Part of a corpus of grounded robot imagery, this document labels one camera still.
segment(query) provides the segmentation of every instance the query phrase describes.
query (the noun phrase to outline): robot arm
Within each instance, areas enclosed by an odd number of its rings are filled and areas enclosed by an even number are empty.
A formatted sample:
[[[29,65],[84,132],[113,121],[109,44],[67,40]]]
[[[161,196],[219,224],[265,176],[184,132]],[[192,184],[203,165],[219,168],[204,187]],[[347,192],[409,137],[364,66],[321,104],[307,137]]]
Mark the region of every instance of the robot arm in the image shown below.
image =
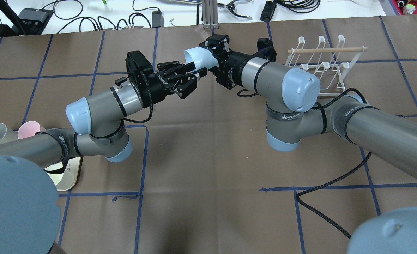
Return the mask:
[[[194,63],[178,61],[158,64],[154,73],[151,63],[139,51],[127,53],[128,77],[96,95],[83,97],[66,107],[73,129],[52,129],[34,137],[0,145],[0,155],[27,159],[41,166],[77,156],[104,155],[111,162],[127,159],[133,151],[126,133],[125,117],[150,107],[165,97],[177,94],[186,98],[197,88],[207,69],[194,69]]]
[[[417,178],[416,123],[349,95],[321,100],[317,106],[318,78],[274,62],[271,41],[259,39],[259,51],[252,56],[235,52],[228,44],[227,35],[213,35],[186,50],[186,61],[207,68],[228,89],[239,85],[267,98],[266,129],[272,148],[292,151],[302,137],[334,131]]]

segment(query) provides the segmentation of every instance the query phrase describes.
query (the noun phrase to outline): white table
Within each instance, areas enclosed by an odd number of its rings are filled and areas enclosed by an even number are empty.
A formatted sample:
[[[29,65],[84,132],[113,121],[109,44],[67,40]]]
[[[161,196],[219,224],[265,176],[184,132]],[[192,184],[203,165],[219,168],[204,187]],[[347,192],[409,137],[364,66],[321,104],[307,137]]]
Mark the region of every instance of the white table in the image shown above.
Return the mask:
[[[228,3],[230,0],[218,0],[220,3]],[[47,3],[53,2],[52,0],[8,0],[10,7],[19,14],[24,8],[41,8]],[[104,16],[110,19],[115,24],[119,19],[127,19],[128,15],[135,12],[132,9],[131,0],[107,0],[107,4],[104,5],[102,0],[81,0],[83,3],[83,12],[80,17],[93,17]],[[329,18],[348,18],[348,17],[368,17],[368,16],[385,16],[386,13],[383,10],[381,4],[388,4],[388,0],[381,0],[375,2],[371,7],[362,7],[350,0],[321,0],[321,4],[315,11],[306,14],[293,13],[282,6],[278,5],[273,16],[275,20],[299,20],[299,19],[329,19]],[[245,16],[251,16],[252,20],[242,19],[233,16],[226,9],[218,9],[218,20],[221,23],[247,23],[247,22],[259,22],[260,14],[262,13],[265,0],[253,0],[249,3],[236,3],[236,12]],[[135,8],[146,8],[150,6],[157,6],[163,12],[165,26],[172,26],[170,20],[173,20],[175,26],[188,26],[196,24],[196,5],[184,5],[176,4],[173,2],[167,2],[166,0],[136,0]],[[74,1],[65,1],[57,4],[56,12],[61,17],[72,17],[78,14],[80,5]],[[150,20],[151,12],[153,10],[144,10],[142,13]],[[1,13],[0,17],[3,24],[12,23]],[[135,25],[148,27],[147,22],[141,18],[135,18]],[[44,30],[44,34],[54,34],[69,20],[61,20],[56,16],[53,16],[49,24]],[[113,26],[103,19],[101,19],[104,28],[112,28]],[[63,32],[78,32],[80,21],[74,21]],[[81,26],[82,31],[91,31],[93,26],[89,21],[84,21]]]

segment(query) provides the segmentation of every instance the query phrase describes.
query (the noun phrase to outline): metal stand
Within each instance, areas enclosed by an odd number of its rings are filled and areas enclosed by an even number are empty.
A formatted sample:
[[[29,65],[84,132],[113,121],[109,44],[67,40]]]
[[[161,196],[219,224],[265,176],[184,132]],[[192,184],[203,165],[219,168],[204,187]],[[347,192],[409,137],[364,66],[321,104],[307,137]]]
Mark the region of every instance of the metal stand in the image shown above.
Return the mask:
[[[202,0],[202,27],[205,29],[218,28],[218,0]]]

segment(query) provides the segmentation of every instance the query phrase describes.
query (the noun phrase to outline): white wire rack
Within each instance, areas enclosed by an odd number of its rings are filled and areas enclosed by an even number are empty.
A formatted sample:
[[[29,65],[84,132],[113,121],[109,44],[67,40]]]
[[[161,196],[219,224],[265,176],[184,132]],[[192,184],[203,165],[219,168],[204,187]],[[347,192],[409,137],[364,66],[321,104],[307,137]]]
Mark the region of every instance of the white wire rack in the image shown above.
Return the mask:
[[[298,38],[297,47],[288,51],[289,57],[285,63],[287,66],[295,66],[303,69],[304,71],[308,71],[317,76],[320,79],[320,82],[324,84],[324,86],[321,87],[320,96],[336,96],[344,92],[346,90],[344,83],[346,75],[352,69],[354,64],[356,64],[362,52],[368,50],[368,48],[364,46],[356,48],[344,48],[346,42],[345,37],[343,35],[339,35],[338,39],[339,42],[337,43],[337,47],[325,48],[326,39],[320,35],[318,36],[318,45],[316,48],[305,49],[304,45],[306,44],[306,40],[303,36],[300,36]],[[356,52],[356,55],[352,58],[351,61],[340,62],[339,56],[342,52]],[[310,58],[306,63],[299,63],[298,61],[303,54],[310,54]],[[331,55],[329,62],[321,61],[323,54]],[[324,81],[323,77],[331,75],[333,78],[327,85],[326,82],[322,82]],[[335,90],[333,89],[333,86],[336,86],[337,91],[340,90],[340,92],[329,92],[330,89]]]

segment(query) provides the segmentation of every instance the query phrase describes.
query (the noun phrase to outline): black velcro strap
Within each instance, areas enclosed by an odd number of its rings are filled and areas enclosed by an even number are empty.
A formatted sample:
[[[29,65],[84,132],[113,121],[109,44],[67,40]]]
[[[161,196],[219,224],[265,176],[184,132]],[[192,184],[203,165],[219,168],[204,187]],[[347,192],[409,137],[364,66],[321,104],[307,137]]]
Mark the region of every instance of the black velcro strap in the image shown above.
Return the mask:
[[[315,104],[319,107],[322,108],[321,104],[318,102],[315,102]],[[321,111],[321,117],[323,117],[323,130],[321,131],[320,134],[323,134],[326,132],[326,127],[328,126],[328,119],[326,119],[326,111],[324,108],[320,109]]]
[[[336,114],[334,115],[334,122],[333,122],[333,128],[334,131],[337,133],[337,135],[341,136],[342,138],[346,139],[348,142],[356,145],[353,141],[350,140],[347,134],[347,125],[351,117],[357,113],[358,111],[364,109],[364,108],[374,108],[379,110],[378,108],[375,108],[373,106],[370,106],[368,104],[362,104],[362,103],[346,103],[345,105],[341,106]]]
[[[37,132],[36,135],[38,134],[50,135],[60,144],[63,150],[63,154],[61,155],[61,158],[60,158],[60,161],[63,162],[63,167],[61,169],[56,169],[56,170],[51,170],[51,171],[47,171],[44,169],[44,171],[49,174],[54,174],[54,175],[64,173],[65,168],[69,162],[69,147],[70,147],[70,142],[67,139],[66,135],[64,135],[63,132],[60,131],[60,129],[49,129],[43,132]]]

